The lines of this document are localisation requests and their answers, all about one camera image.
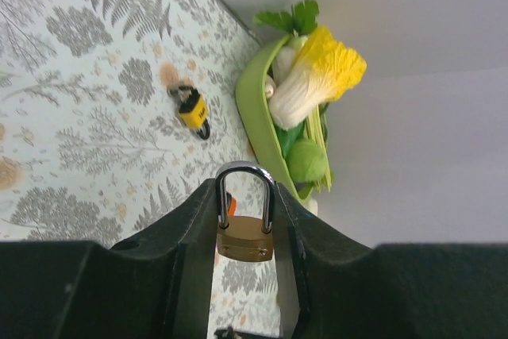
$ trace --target green leaf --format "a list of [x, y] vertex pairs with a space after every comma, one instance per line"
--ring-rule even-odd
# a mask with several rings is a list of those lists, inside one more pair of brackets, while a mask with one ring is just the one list
[[326, 123], [326, 116], [321, 115], [321, 130], [323, 132], [323, 140], [325, 141], [325, 145], [328, 144], [328, 124]]
[[277, 133], [277, 138], [279, 139], [280, 151], [283, 154], [283, 158], [285, 159], [287, 157], [287, 154], [289, 154], [289, 151], [293, 147], [293, 144], [296, 142], [296, 140], [302, 137], [305, 122], [300, 122], [299, 125], [289, 130], [282, 130], [281, 128], [275, 125], [274, 127], [275, 132]]
[[318, 26], [316, 17], [319, 15], [319, 5], [315, 0], [304, 0], [291, 7], [293, 17], [293, 28], [298, 35], [312, 33]]
[[287, 11], [259, 12], [252, 18], [255, 25], [270, 25], [287, 33], [293, 33], [293, 17]]
[[329, 104], [330, 104], [330, 102], [325, 102], [325, 103], [322, 103], [321, 105], [319, 105], [319, 115], [320, 116], [322, 116], [326, 112], [326, 109], [328, 109]]

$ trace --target brass padlock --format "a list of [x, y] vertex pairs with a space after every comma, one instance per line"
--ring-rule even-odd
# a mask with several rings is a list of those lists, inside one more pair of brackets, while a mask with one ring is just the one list
[[[225, 177], [231, 172], [249, 172], [264, 182], [263, 218], [249, 216], [228, 217], [228, 197]], [[269, 261], [273, 257], [271, 221], [275, 210], [275, 182], [271, 175], [257, 164], [236, 161], [225, 164], [217, 171], [216, 193], [219, 203], [217, 251], [232, 260], [244, 262]]]

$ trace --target green ball vegetable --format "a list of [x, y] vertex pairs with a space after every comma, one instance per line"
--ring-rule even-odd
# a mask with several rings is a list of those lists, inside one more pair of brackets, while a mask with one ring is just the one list
[[295, 183], [315, 182], [328, 168], [326, 152], [310, 139], [299, 139], [286, 158], [289, 174]]

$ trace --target fern pattern wallpaper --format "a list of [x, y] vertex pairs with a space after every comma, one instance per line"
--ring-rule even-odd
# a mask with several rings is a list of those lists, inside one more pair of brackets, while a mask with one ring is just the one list
[[[255, 157], [234, 85], [258, 44], [218, 0], [0, 0], [0, 239], [106, 247], [179, 205], [225, 162]], [[166, 87], [203, 93], [211, 137]], [[239, 214], [261, 186], [233, 174]], [[209, 337], [279, 333], [275, 263], [216, 255]]]

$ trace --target white wall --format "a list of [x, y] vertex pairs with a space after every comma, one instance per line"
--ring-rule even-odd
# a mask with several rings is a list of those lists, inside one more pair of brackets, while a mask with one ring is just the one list
[[[299, 0], [225, 1], [250, 21], [260, 10]], [[488, 69], [508, 60], [506, 0], [318, 1], [320, 22], [367, 59], [370, 79]]]
[[329, 108], [320, 217], [367, 245], [508, 240], [508, 67], [361, 83]]

